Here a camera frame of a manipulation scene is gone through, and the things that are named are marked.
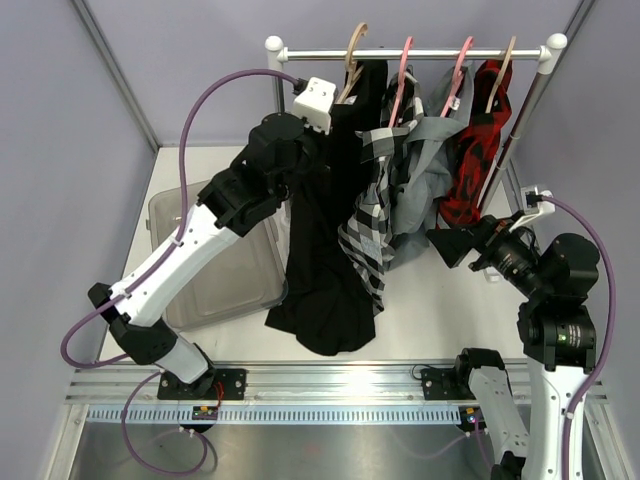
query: wooden hanger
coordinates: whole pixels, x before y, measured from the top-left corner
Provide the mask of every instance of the wooden hanger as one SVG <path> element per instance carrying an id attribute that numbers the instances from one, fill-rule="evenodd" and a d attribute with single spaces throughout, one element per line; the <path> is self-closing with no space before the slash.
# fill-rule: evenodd
<path id="1" fill-rule="evenodd" d="M 502 79 L 504 78 L 504 74 L 507 71 L 507 67 L 509 66 L 509 61 L 511 60 L 511 52 L 513 51 L 513 47 L 516 45 L 516 37 L 511 37 L 511 41 L 509 42 L 509 47 L 507 51 L 504 52 L 504 58 L 502 59 L 502 66 L 500 67 L 500 71 L 498 72 L 498 76 L 496 77 L 496 81 L 493 83 L 493 87 L 491 88 L 491 94 L 489 95 L 489 100 L 487 101 L 487 108 L 484 113 L 490 113 L 491 107 L 493 107 L 493 98 L 496 96 L 496 92 L 498 91 L 498 87 L 502 84 Z"/>
<path id="2" fill-rule="evenodd" d="M 351 40 L 349 40 L 349 47 L 347 48 L 347 55 L 344 57 L 344 66 L 347 70 L 347 83 L 344 86 L 344 90 L 338 96 L 336 103 L 344 103 L 344 101 L 349 96 L 349 92 L 356 84 L 360 75 L 362 75 L 362 67 L 358 67 L 358 62 L 353 59 L 353 51 L 356 49 L 356 45 L 358 45 L 358 41 L 361 37 L 364 37 L 369 31 L 369 27 L 366 23 L 361 22 L 358 24 L 356 29 L 353 31 L 351 35 Z"/>

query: clothes hanger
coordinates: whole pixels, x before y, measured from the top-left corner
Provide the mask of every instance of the clothes hanger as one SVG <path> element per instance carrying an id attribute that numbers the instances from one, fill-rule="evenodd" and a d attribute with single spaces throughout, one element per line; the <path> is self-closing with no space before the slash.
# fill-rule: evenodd
<path id="1" fill-rule="evenodd" d="M 490 113 L 491 107 L 493 106 L 493 98 L 496 96 L 496 92 L 498 91 L 498 87 L 502 84 L 502 79 L 504 78 L 504 74 L 507 71 L 507 67 L 509 66 L 509 61 L 511 60 L 511 52 L 513 51 L 513 47 L 516 45 L 516 37 L 511 37 L 511 41 L 509 42 L 509 47 L 507 51 L 504 53 L 504 58 L 502 59 L 502 66 L 500 67 L 500 71 L 498 72 L 498 76 L 496 77 L 496 81 L 493 83 L 493 87 L 491 88 L 491 94 L 489 95 L 489 100 L 487 101 L 487 108 L 484 113 Z"/>
<path id="2" fill-rule="evenodd" d="M 458 59 L 456 60 L 456 66 L 453 69 L 453 79 L 451 81 L 451 92 L 449 92 L 449 97 L 444 104 L 444 108 L 442 109 L 441 117 L 446 117 L 447 113 L 449 113 L 449 109 L 451 108 L 451 102 L 454 97 L 458 93 L 460 89 L 460 85 L 462 85 L 462 80 L 464 80 L 464 73 L 462 73 L 462 62 L 464 62 L 464 57 L 467 54 L 467 51 L 473 46 L 473 37 L 467 37 L 467 40 L 464 42 L 464 45 L 460 49 L 460 53 L 458 54 Z"/>
<path id="3" fill-rule="evenodd" d="M 398 71 L 398 89 L 396 91 L 396 101 L 393 104 L 393 110 L 391 111 L 391 119 L 389 120 L 389 126 L 395 127 L 398 116 L 398 110 L 402 103 L 402 95 L 404 94 L 404 78 L 407 71 L 407 58 L 409 56 L 409 50 L 413 46 L 413 37 L 408 37 L 404 44 L 404 50 L 402 50 L 402 57 L 400 57 L 400 70 Z"/>
<path id="4" fill-rule="evenodd" d="M 358 24 L 356 29 L 353 31 L 353 34 L 351 35 L 351 40 L 349 40 L 349 47 L 347 48 L 347 55 L 344 57 L 344 66 L 347 70 L 347 83 L 344 86 L 344 90 L 342 90 L 342 93 L 338 96 L 336 103 L 344 103 L 344 101 L 349 96 L 349 92 L 351 92 L 351 89 L 360 78 L 360 75 L 362 75 L 363 67 L 357 68 L 358 62 L 353 59 L 353 51 L 356 49 L 356 45 L 358 44 L 360 38 L 364 37 L 368 31 L 369 27 L 367 26 L 367 24 L 361 22 Z"/>

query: black garment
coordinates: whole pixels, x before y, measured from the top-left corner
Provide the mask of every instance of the black garment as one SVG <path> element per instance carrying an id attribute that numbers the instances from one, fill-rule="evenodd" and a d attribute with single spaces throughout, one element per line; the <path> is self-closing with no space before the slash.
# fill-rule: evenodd
<path id="1" fill-rule="evenodd" d="M 320 355 L 358 350 L 375 338 L 373 301 L 338 244 L 338 226 L 371 181 L 372 164 L 361 163 L 362 140 L 355 132 L 380 126 L 387 86 L 386 62 L 362 65 L 353 103 L 331 111 L 327 166 L 305 177 L 291 199 L 289 294 L 266 321 Z"/>

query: plaid shirt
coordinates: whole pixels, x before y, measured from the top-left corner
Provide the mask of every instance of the plaid shirt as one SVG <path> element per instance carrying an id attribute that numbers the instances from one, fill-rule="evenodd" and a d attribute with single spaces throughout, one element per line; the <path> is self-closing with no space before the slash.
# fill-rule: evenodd
<path id="1" fill-rule="evenodd" d="M 389 177 L 394 167 L 394 157 L 403 156 L 403 144 L 424 116 L 420 85 L 407 73 L 402 117 L 397 127 L 385 126 L 362 133 L 363 161 L 373 160 L 372 181 L 356 200 L 353 216 L 338 229 L 342 250 L 353 261 L 371 295 L 375 313 L 384 309 L 384 273 L 389 268 L 394 250 L 389 245 L 393 234 L 390 227 L 391 193 Z M 395 102 L 398 77 L 390 82 L 391 95 L 387 95 L 382 108 L 381 125 L 388 125 Z"/>
<path id="2" fill-rule="evenodd" d="M 507 88 L 513 73 L 511 62 L 498 87 L 490 113 L 484 113 L 502 62 L 488 60 L 474 80 L 475 96 L 469 126 L 456 137 L 456 175 L 446 198 L 440 200 L 440 226 L 470 225 L 480 220 L 480 192 L 500 146 L 500 130 L 511 117 Z"/>

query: white table surface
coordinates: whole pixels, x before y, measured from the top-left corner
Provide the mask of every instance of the white table surface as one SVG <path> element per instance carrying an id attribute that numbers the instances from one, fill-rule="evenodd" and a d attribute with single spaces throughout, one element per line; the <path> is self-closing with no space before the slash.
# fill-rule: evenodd
<path id="1" fill-rule="evenodd" d="M 192 147 L 187 149 L 187 180 L 210 179 L 228 167 L 241 147 Z M 148 202 L 157 193 L 176 188 L 178 149 L 162 148 L 158 154 L 145 206 L 136 227 L 125 274 L 151 253 Z M 489 208 L 496 216 L 510 215 L 502 186 Z M 516 322 L 518 306 L 525 299 L 505 281 L 489 283 L 482 273 L 465 265 L 448 269 L 434 248 L 418 259 L 386 274 L 385 311 L 375 318 L 376 338 L 357 352 L 341 353 L 340 361 L 448 360 L 465 347 L 493 348 L 504 359 L 523 358 Z M 266 327 L 267 311 L 256 312 L 219 325 L 183 332 L 212 360 L 308 361 L 327 360 L 300 345 L 294 335 Z M 100 359 L 121 354 L 109 333 Z"/>

